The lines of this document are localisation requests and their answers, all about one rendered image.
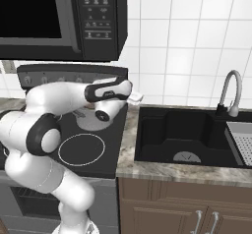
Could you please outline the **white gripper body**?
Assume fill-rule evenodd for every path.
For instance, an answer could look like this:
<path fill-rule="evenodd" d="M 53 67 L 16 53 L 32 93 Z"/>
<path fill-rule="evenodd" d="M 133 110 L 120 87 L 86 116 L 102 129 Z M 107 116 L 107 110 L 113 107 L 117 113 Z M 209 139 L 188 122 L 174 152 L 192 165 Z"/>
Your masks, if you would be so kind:
<path fill-rule="evenodd" d="M 127 102 L 132 105 L 139 105 L 140 102 L 143 100 L 143 95 L 137 91 L 133 91 L 127 99 Z"/>

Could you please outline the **brown lower cabinet door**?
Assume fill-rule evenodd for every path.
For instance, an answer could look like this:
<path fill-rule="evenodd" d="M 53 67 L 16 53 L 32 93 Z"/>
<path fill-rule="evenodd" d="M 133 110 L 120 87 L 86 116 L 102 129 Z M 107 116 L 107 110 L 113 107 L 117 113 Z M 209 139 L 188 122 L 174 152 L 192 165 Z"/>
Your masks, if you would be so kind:
<path fill-rule="evenodd" d="M 180 203 L 164 204 L 133 200 L 120 202 L 122 234 L 194 234 L 196 210 L 203 212 L 200 234 L 207 211 L 205 206 Z"/>
<path fill-rule="evenodd" d="M 252 234 L 252 210 L 210 206 L 201 234 L 209 234 L 214 223 L 213 212 L 219 213 L 214 234 Z"/>

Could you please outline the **black sink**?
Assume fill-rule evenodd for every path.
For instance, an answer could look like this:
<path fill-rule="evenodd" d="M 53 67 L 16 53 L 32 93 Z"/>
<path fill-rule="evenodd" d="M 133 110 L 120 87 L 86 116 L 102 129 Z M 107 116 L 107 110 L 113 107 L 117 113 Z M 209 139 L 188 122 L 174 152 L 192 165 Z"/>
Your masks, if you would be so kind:
<path fill-rule="evenodd" d="M 135 148 L 137 161 L 252 169 L 225 130 L 229 122 L 252 125 L 252 112 L 236 117 L 216 110 L 142 107 Z"/>

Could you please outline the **black hob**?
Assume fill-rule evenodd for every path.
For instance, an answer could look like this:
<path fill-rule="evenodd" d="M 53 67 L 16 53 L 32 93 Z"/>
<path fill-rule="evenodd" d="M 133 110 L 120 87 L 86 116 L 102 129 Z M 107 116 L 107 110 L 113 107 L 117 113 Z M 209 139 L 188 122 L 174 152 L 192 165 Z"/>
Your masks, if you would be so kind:
<path fill-rule="evenodd" d="M 101 65 L 38 64 L 18 68 L 21 87 L 26 92 L 56 82 L 91 85 L 111 79 L 122 82 L 128 78 L 126 68 Z M 74 111 L 56 115 L 45 113 L 35 121 L 29 132 L 28 145 L 37 156 L 48 156 L 73 172 L 91 177 L 115 177 L 118 154 L 128 105 L 119 100 L 96 103 L 92 109 L 98 120 L 112 124 L 104 130 L 81 129 Z"/>

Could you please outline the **black microwave oven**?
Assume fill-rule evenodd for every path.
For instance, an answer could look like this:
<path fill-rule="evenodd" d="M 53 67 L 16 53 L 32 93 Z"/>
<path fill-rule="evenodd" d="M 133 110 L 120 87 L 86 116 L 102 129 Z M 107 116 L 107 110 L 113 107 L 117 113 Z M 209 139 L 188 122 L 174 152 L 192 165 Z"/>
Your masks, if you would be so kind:
<path fill-rule="evenodd" d="M 116 61 L 127 38 L 127 0 L 71 0 L 81 50 L 57 45 L 55 0 L 0 0 L 0 59 Z"/>

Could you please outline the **grey curved tap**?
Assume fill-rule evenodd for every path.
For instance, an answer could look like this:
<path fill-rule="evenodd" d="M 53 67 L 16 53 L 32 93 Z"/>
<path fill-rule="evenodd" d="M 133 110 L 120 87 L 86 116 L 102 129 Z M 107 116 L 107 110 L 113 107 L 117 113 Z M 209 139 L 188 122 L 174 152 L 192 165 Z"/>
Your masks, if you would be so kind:
<path fill-rule="evenodd" d="M 224 100 L 225 96 L 227 93 L 227 88 L 230 82 L 230 79 L 232 76 L 235 76 L 236 80 L 236 93 L 235 93 L 235 99 L 233 102 L 230 103 L 230 106 L 226 108 L 224 106 Z M 231 117 L 237 117 L 239 113 L 239 102 L 241 98 L 241 93 L 242 93 L 242 79 L 240 74 L 236 70 L 231 70 L 224 81 L 221 96 L 220 96 L 220 102 L 218 103 L 217 110 L 216 110 L 216 115 L 221 116 L 224 111 L 228 113 L 229 116 Z"/>

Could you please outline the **brown false drawer front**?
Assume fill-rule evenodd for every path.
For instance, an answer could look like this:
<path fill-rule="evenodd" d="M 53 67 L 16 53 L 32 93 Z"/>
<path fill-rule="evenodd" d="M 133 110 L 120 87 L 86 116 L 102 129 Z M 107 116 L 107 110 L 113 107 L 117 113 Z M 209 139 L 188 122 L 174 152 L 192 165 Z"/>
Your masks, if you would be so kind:
<path fill-rule="evenodd" d="M 157 202 L 175 199 L 252 206 L 252 188 L 119 178 L 120 198 Z"/>

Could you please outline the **grey oven door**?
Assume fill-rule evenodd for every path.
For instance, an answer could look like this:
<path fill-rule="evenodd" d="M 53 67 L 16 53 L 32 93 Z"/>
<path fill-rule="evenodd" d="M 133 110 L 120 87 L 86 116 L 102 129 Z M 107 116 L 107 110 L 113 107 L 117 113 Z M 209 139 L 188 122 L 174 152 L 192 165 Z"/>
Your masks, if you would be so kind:
<path fill-rule="evenodd" d="M 95 191 L 89 217 L 100 234 L 120 234 L 115 177 L 91 177 L 78 172 Z M 51 234 L 59 225 L 59 201 L 25 189 L 0 170 L 0 219 L 9 234 Z"/>

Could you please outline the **grey perforated sink tray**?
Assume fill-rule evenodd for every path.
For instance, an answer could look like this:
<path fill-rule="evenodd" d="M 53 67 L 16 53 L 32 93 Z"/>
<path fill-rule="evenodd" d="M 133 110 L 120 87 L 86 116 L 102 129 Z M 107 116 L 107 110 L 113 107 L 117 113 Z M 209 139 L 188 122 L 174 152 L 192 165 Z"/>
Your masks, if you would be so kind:
<path fill-rule="evenodd" d="M 227 122 L 224 134 L 237 164 L 252 167 L 252 123 Z"/>

